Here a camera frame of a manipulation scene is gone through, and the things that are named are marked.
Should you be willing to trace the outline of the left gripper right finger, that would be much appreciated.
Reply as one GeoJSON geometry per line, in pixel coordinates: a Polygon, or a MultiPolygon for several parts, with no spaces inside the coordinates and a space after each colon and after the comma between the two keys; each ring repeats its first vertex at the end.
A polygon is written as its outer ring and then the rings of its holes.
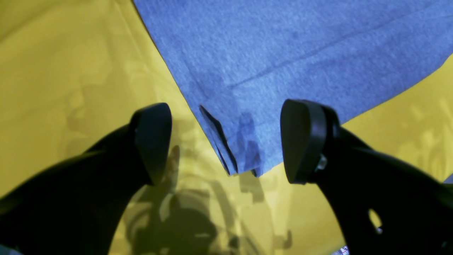
{"type": "Polygon", "coordinates": [[[452,184],[375,151],[320,103],[285,100],[283,163],[291,184],[316,184],[351,255],[451,255],[452,184]]]}

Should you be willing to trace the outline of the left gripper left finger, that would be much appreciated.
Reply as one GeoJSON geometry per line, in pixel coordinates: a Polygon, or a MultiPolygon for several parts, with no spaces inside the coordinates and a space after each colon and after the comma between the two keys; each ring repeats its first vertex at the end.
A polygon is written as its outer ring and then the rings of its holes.
{"type": "Polygon", "coordinates": [[[172,132],[166,103],[78,156],[49,167],[1,198],[1,245],[23,255],[107,255],[127,205],[158,184],[172,132]]]}

